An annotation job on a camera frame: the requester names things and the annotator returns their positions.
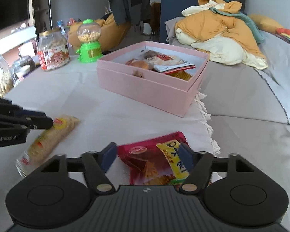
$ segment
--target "floor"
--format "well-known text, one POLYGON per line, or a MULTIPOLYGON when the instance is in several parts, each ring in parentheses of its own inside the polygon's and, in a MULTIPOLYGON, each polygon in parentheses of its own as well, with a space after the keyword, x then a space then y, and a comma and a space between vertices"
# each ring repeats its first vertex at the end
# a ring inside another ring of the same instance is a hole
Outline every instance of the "floor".
MULTIPOLYGON (((131 29, 128 31, 126 37, 123 39, 123 41, 118 45, 116 48, 112 49, 112 51, 122 49, 124 47, 130 46, 135 43, 139 43, 142 41, 149 41, 150 36, 149 35, 143 35, 143 28, 136 26, 131 27, 131 29)), ((153 36, 151 38, 151 41, 158 42, 159 36, 153 36)))

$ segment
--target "plastic wrapper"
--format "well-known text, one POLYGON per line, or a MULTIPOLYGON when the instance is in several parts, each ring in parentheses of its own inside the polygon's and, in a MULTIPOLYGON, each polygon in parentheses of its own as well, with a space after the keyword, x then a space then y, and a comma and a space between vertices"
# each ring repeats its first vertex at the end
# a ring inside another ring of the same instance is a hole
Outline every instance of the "plastic wrapper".
POLYGON ((187 143, 181 132, 118 147, 119 158, 130 167, 131 185, 176 185, 189 175, 177 149, 187 143))
POLYGON ((163 53, 151 50, 141 54, 137 58, 133 58, 127 61, 126 65, 133 65, 141 61, 144 61, 146 64, 148 64, 148 68, 150 70, 155 70, 164 74, 171 74, 173 72, 195 68, 195 65, 180 59, 178 56, 165 55, 163 53))
POLYGON ((80 120, 73 116, 61 115, 59 118, 56 118, 53 126, 43 131, 16 160, 16 167, 19 173, 23 177, 26 177, 37 167, 41 166, 60 141, 79 123, 80 120))

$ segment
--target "yellow blanket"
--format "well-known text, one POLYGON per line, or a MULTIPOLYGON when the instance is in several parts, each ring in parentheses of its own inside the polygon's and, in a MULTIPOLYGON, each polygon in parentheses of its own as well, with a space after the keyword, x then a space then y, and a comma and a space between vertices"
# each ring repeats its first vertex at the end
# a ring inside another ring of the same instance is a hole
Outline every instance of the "yellow blanket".
MULTIPOLYGON (((210 0, 199 0, 199 5, 207 4, 210 0)), ((226 13, 238 13, 242 4, 237 1, 226 3, 223 0, 212 0, 216 3, 224 3, 226 13)), ((265 58, 257 46, 249 27, 241 20, 215 14, 210 10, 204 10, 197 14, 185 17, 175 25, 175 30, 180 28, 197 41, 207 41, 216 35, 228 37, 239 43, 243 49, 257 57, 265 58)))

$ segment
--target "blue cabinet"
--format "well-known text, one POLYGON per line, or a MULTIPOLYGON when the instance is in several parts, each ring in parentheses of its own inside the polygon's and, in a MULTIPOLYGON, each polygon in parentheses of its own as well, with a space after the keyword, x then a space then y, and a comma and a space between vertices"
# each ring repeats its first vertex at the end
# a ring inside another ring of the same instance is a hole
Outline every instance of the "blue cabinet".
POLYGON ((198 0, 161 0, 160 38, 161 43, 167 44, 165 22, 175 17, 181 17, 182 11, 190 6, 197 6, 198 0))

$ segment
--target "gray jacket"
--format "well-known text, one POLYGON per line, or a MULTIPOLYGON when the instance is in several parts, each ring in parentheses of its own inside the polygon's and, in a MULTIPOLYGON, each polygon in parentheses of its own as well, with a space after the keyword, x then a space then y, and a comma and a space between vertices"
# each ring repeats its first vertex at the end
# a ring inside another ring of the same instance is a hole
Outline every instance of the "gray jacket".
POLYGON ((126 21, 139 24, 151 19, 150 0, 109 0, 109 4, 118 25, 126 21))

